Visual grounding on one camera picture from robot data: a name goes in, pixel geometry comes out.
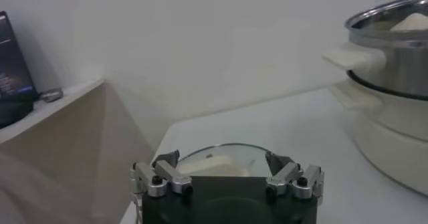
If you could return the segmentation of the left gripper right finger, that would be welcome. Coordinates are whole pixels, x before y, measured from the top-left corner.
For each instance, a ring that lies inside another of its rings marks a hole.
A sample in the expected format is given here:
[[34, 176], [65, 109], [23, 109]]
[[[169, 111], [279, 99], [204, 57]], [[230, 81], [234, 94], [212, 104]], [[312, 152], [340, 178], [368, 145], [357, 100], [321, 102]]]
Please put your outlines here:
[[265, 159], [271, 171], [266, 179], [268, 200], [291, 194], [298, 200], [322, 198], [324, 194], [324, 171], [310, 164], [306, 169], [288, 156], [266, 152]]

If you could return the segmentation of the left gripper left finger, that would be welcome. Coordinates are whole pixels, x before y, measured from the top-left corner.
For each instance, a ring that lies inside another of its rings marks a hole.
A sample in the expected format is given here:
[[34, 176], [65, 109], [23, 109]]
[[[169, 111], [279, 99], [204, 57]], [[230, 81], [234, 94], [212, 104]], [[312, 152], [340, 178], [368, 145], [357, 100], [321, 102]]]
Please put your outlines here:
[[164, 197], [170, 187], [173, 193], [188, 197], [193, 193], [192, 178], [177, 169], [180, 152], [174, 150], [158, 155], [151, 164], [143, 161], [130, 168], [131, 192], [134, 195], [146, 193], [149, 197]]

